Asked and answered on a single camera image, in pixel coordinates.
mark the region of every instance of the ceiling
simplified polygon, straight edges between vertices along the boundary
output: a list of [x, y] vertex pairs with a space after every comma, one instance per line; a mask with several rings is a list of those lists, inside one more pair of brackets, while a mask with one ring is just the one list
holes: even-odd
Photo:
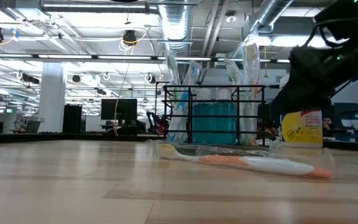
[[[59, 3], [70, 2], [74, 4], [92, 4], [95, 1], [56, 1]], [[191, 0], [190, 22], [190, 55], [199, 56], [206, 35], [208, 14], [213, 7], [213, 0]], [[216, 53], [232, 52], [243, 41], [241, 27], [246, 15], [251, 15], [259, 10], [262, 1], [255, 0], [232, 0], [227, 11], [235, 11], [236, 20], [227, 22], [223, 20], [219, 30], [216, 44], [213, 47], [213, 55]], [[283, 35], [294, 37], [306, 37], [313, 26], [312, 17], [332, 1], [295, 0], [294, 3], [283, 13], [275, 24], [272, 34], [261, 34], [271, 40]], [[13, 18], [0, 10], [0, 27], [3, 28], [5, 41], [9, 41], [15, 32], [16, 38], [12, 42], [0, 45], [0, 53], [21, 54], [93, 54], [93, 55], [163, 55], [164, 44], [161, 21], [157, 15], [133, 14], [133, 13], [90, 13], [90, 12], [49, 12], [47, 16], [37, 10], [22, 10], [22, 15], [30, 22], [15, 21]], [[125, 30], [135, 30], [139, 41], [133, 49], [122, 49], [121, 35]], [[261, 58], [287, 59], [291, 47], [286, 44], [281, 46], [269, 45], [261, 50]], [[78, 96], [98, 96], [96, 90], [74, 90], [74, 87], [87, 87], [89, 85], [72, 81], [74, 75], [84, 76], [100, 82], [97, 85], [120, 88], [123, 84], [123, 76], [126, 71], [127, 77], [124, 82], [126, 89], [139, 89], [136, 91], [122, 91], [122, 97], [148, 97], [154, 100], [154, 84], [145, 81], [149, 73], [156, 80], [168, 80], [168, 69], [165, 64], [153, 63], [91, 63], [91, 62], [67, 62], [64, 63], [67, 74], [67, 103], [83, 103], [85, 107], [97, 109], [98, 103], [90, 103], [86, 98]], [[0, 60], [0, 85], [26, 86], [18, 77], [22, 73], [28, 74], [42, 81], [42, 62], [20, 62]], [[119, 90], [108, 91], [107, 96], [117, 96]], [[6, 99], [6, 92], [20, 101], [21, 95], [30, 97], [37, 108], [39, 89], [31, 88], [3, 88], [0, 97]], [[33, 114], [36, 110], [21, 110], [21, 113]], [[146, 110], [153, 110], [154, 105]], [[97, 110], [85, 110], [87, 114], [96, 114]]]

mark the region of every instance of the table surface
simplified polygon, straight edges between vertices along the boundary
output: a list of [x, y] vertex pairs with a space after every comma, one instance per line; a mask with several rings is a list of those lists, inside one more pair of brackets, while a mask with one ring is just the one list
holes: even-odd
[[358, 223], [358, 152], [334, 180], [156, 160], [142, 142], [0, 144], [0, 223]]

